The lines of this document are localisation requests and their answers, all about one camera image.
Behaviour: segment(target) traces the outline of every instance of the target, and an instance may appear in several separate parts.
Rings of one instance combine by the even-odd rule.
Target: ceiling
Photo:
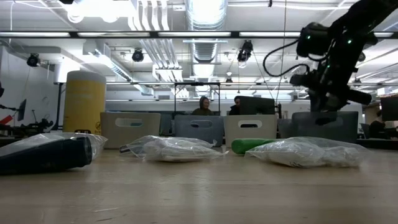
[[[118,1],[120,5],[116,10],[120,10],[123,4],[128,1]],[[0,0],[0,30],[44,30],[44,31],[111,31],[111,30],[131,30],[127,24],[127,18],[123,17],[121,12],[120,18],[114,23],[104,22],[100,17],[85,17],[80,23],[74,24],[69,22],[67,11],[65,9],[42,9],[37,7],[60,7],[56,1],[13,1]],[[292,9],[298,7],[336,7],[350,6],[356,2],[354,0],[273,0],[274,6],[267,7],[268,1],[245,1],[245,0],[229,0],[226,13],[224,30],[243,30],[243,31],[300,31],[302,27],[308,23],[317,21],[328,26],[334,20],[347,12],[346,9],[337,10],[302,10]],[[187,30],[187,22],[185,18],[185,4],[182,0],[169,0],[168,4],[168,22],[171,30]],[[392,13],[383,23],[381,23],[377,31],[397,31],[395,27],[398,23],[398,12]],[[262,68],[262,60],[271,50],[290,43],[291,39],[251,39],[254,46],[254,54],[248,60],[246,67],[239,68],[236,62],[236,53],[242,46],[244,39],[228,39],[228,43],[220,44],[217,53],[215,71],[211,81],[224,82],[226,72],[232,73],[234,82],[279,82],[279,78],[271,78],[265,74]],[[103,40],[111,49],[112,58],[117,60],[127,71],[131,73],[133,78],[142,82],[156,81],[152,76],[152,61],[147,55],[144,55],[144,61],[134,63],[131,59],[135,48],[143,48],[138,39],[104,39]],[[13,39],[13,43],[17,47],[59,47],[78,59],[82,66],[89,70],[94,70],[107,77],[109,81],[122,81],[106,66],[100,63],[94,63],[89,60],[87,55],[83,54],[84,39]],[[179,64],[182,66],[182,76],[184,79],[192,78],[192,57],[190,54],[189,44],[184,44],[181,39],[172,40],[175,54]],[[366,63],[362,64],[358,77],[361,75],[369,75],[391,66],[398,58],[398,40],[383,40],[376,46],[367,48],[364,51],[366,55]],[[271,73],[280,73],[298,63],[311,64],[305,58],[297,58],[295,53],[295,45],[279,51],[269,57],[267,67]],[[366,83],[382,83],[382,82],[398,82],[398,73],[395,67],[380,74],[363,77]],[[282,82],[287,82],[290,75],[282,78]],[[374,91],[374,86],[363,86],[362,91]]]

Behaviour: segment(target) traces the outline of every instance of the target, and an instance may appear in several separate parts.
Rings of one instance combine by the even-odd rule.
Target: desk
[[[104,151],[57,174],[0,176],[1,223],[396,223],[398,153],[360,169],[295,169],[228,154],[141,162]]]

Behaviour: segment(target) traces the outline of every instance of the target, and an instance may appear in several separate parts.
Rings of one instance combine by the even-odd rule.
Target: bin handle cutout
[[[138,128],[141,127],[144,122],[142,121],[142,119],[116,118],[114,124],[117,127]]]
[[[193,128],[211,128],[213,122],[208,120],[193,120],[190,122],[190,126]]]
[[[259,120],[238,121],[239,128],[261,128],[262,122]]]

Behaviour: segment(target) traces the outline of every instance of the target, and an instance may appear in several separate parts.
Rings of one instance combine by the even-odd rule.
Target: plastic wrap
[[[255,147],[246,155],[292,167],[356,167],[369,153],[369,150],[357,144],[294,137]]]
[[[144,136],[123,148],[147,161],[187,162],[214,159],[226,154],[211,149],[211,146],[213,144],[199,139]]]
[[[44,133],[36,134],[29,138],[8,144],[0,148],[0,156],[6,156],[15,152],[23,151],[27,148],[38,146],[41,144],[50,143],[60,139],[74,139],[78,137],[88,137],[91,143],[92,159],[97,158],[100,152],[103,150],[105,142],[108,140],[105,137],[94,135],[94,134],[83,134],[83,133]]]

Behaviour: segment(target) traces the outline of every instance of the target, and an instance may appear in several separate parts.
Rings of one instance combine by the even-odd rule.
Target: plastic bag
[[[98,157],[100,152],[103,150],[105,142],[108,140],[105,137],[94,135],[94,134],[83,134],[83,133],[44,133],[36,134],[29,138],[25,138],[20,141],[8,144],[0,148],[0,156],[6,156],[15,152],[26,150],[33,146],[50,143],[59,139],[74,139],[78,137],[88,137],[91,143],[92,159]]]
[[[369,153],[369,150],[357,144],[294,137],[255,147],[247,151],[246,155],[292,167],[356,167]]]
[[[199,161],[214,159],[228,153],[218,152],[204,145],[211,146],[211,144],[199,139],[144,136],[124,148],[131,150],[134,155],[147,161]]]
[[[195,143],[199,146],[203,146],[206,148],[211,148],[214,147],[217,144],[217,141],[214,140],[213,144],[208,143],[206,141],[200,140],[200,139],[193,139],[193,138],[180,138],[180,137],[169,137],[169,138],[163,138],[163,137],[159,137],[159,136],[144,136],[141,137],[135,141],[133,141],[130,144],[127,144],[125,146],[121,146],[120,147],[120,153],[125,153],[125,152],[132,152],[133,154],[140,154],[142,153],[142,147],[147,144],[148,142],[152,142],[158,139],[169,139],[170,141],[173,140],[184,140],[184,141],[188,141],[188,142],[192,142]]]

